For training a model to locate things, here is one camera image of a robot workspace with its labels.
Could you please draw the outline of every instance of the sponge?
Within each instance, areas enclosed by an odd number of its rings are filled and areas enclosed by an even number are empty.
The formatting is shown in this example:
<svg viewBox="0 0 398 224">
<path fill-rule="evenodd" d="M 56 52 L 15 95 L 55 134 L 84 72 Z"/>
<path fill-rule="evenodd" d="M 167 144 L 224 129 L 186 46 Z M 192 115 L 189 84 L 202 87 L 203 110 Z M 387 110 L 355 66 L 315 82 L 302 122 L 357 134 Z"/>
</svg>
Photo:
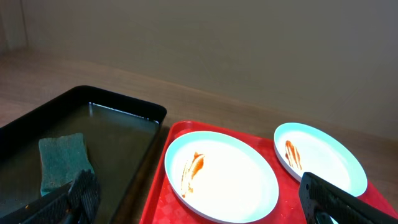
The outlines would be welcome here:
<svg viewBox="0 0 398 224">
<path fill-rule="evenodd" d="M 81 170 L 94 169 L 87 158 L 82 133 L 39 141 L 42 162 L 42 196 L 73 181 Z"/>
</svg>

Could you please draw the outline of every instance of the table surface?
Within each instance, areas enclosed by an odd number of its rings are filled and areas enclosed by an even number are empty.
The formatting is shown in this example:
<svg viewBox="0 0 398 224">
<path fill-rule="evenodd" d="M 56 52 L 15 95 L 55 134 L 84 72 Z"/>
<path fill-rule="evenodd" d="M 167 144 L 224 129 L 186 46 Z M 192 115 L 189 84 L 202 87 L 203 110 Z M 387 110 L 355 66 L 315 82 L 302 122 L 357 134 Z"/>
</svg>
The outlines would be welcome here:
<svg viewBox="0 0 398 224">
<path fill-rule="evenodd" d="M 193 119 L 273 139 L 278 125 L 309 124 L 345 145 L 364 167 L 368 179 L 398 210 L 398 142 L 269 108 L 260 108 L 162 80 L 81 60 L 31 50 L 0 57 L 0 126 L 78 85 L 91 85 L 151 101 L 167 108 L 160 138 L 150 150 L 119 209 L 115 223 L 139 221 L 169 127 Z"/>
</svg>

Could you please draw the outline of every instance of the white plate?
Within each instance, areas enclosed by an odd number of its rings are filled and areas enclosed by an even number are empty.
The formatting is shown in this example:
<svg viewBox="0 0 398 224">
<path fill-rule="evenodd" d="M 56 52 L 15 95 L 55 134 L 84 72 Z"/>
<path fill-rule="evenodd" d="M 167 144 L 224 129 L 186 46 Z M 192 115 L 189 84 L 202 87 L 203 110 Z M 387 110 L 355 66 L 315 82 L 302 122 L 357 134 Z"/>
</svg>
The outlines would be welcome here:
<svg viewBox="0 0 398 224">
<path fill-rule="evenodd" d="M 193 178 L 193 192 L 182 197 L 185 163 L 204 154 Z M 252 147 L 231 136 L 197 131 L 177 138 L 167 149 L 165 170 L 174 192 L 195 213 L 215 222 L 247 223 L 274 209 L 279 187 L 274 171 Z"/>
<path fill-rule="evenodd" d="M 302 170 L 289 165 L 285 156 L 287 140 L 297 147 Z M 316 128 L 298 123 L 282 124 L 275 130 L 274 147 L 282 165 L 298 181 L 308 171 L 355 197 L 363 194 L 368 186 L 365 171 L 352 153 Z"/>
</svg>

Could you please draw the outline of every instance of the wall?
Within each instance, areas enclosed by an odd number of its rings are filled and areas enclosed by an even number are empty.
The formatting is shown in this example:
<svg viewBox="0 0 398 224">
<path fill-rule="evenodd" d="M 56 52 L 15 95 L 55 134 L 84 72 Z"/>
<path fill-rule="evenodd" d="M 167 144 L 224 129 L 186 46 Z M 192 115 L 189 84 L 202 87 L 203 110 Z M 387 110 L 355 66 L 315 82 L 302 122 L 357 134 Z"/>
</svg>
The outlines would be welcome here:
<svg viewBox="0 0 398 224">
<path fill-rule="evenodd" d="M 30 47 L 398 139 L 398 1 L 23 0 Z"/>
<path fill-rule="evenodd" d="M 0 54 L 26 45 L 21 0 L 0 0 Z"/>
</svg>

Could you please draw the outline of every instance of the red plastic tray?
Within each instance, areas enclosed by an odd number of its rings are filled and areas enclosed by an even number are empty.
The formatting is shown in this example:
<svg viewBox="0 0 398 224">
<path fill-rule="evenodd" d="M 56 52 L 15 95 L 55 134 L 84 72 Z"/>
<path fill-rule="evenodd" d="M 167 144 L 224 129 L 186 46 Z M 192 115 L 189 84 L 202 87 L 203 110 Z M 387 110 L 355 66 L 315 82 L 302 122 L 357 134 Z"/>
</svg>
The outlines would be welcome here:
<svg viewBox="0 0 398 224">
<path fill-rule="evenodd" d="M 165 176 L 164 156 L 168 146 L 177 137 L 192 131 L 215 131 L 237 138 L 253 147 L 272 167 L 279 185 L 278 202 L 270 214 L 255 223 L 306 222 L 299 199 L 300 183 L 293 179 L 278 161 L 272 140 L 196 121 L 180 121 L 175 123 L 170 129 L 140 223 L 213 223 L 186 207 L 174 194 L 169 180 Z M 359 196 L 359 199 L 384 213 L 398 218 L 398 213 L 370 182 L 368 182 L 368 188 L 365 193 Z"/>
</svg>

